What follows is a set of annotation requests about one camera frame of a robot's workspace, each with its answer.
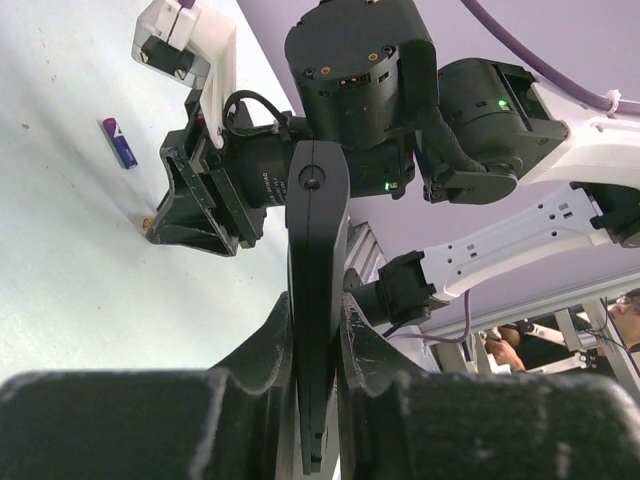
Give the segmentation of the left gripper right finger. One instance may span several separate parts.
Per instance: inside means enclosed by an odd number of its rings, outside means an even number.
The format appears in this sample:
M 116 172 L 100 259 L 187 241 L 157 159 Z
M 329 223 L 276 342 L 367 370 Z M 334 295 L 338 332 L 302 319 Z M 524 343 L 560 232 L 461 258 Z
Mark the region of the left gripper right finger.
M 345 479 L 635 479 L 639 409 L 599 375 L 430 373 L 343 298 Z

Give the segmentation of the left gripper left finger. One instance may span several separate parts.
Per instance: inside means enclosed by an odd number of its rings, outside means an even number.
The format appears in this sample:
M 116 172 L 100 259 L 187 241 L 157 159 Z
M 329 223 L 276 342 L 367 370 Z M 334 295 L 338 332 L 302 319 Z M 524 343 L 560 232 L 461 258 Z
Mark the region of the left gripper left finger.
M 289 479 L 289 300 L 205 370 L 49 371 L 1 387 L 5 479 Z

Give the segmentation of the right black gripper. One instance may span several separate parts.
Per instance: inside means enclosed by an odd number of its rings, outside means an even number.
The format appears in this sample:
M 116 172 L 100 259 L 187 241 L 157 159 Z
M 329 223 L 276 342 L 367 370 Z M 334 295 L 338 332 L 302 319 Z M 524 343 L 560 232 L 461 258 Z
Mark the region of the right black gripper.
M 156 245 L 179 245 L 222 257 L 256 246 L 263 237 L 266 210 L 241 198 L 237 176 L 223 164 L 204 122 L 199 92 L 188 94 L 186 126 L 169 132 L 159 157 L 168 190 L 156 208 L 146 239 Z

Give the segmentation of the black remote control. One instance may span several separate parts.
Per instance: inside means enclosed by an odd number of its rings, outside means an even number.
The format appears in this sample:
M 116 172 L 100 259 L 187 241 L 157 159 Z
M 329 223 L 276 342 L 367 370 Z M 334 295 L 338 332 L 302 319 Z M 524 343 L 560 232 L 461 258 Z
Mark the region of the black remote control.
M 297 143 L 286 200 L 288 289 L 300 417 L 302 470 L 322 470 L 335 382 L 334 344 L 343 295 L 348 165 L 340 145 Z

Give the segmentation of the blue purple battery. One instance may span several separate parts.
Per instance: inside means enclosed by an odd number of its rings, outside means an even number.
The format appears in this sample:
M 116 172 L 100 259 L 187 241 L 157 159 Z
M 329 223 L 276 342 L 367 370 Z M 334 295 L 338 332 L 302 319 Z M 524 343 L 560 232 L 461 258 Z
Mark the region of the blue purple battery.
M 122 167 L 126 170 L 136 168 L 137 158 L 117 120 L 113 117 L 105 118 L 102 121 L 102 127 Z

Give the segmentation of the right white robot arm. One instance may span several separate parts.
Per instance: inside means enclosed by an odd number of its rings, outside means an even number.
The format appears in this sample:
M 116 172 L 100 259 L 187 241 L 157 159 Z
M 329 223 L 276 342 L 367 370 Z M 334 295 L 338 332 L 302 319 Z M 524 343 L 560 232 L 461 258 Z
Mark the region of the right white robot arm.
M 563 196 L 382 272 L 374 319 L 398 325 L 471 287 L 551 255 L 639 244 L 639 108 L 591 99 L 513 39 L 476 2 L 468 8 L 520 56 L 436 64 L 411 1 L 322 1 L 288 32 L 284 53 L 301 115 L 236 86 L 236 25 L 198 1 L 154 1 L 140 14 L 133 58 L 187 86 L 187 126 L 161 149 L 169 189 L 149 241 L 230 257 L 262 237 L 285 206 L 294 311 L 339 295 L 346 204 L 400 198 L 415 178 L 426 201 L 486 205 L 517 186 L 564 181 Z

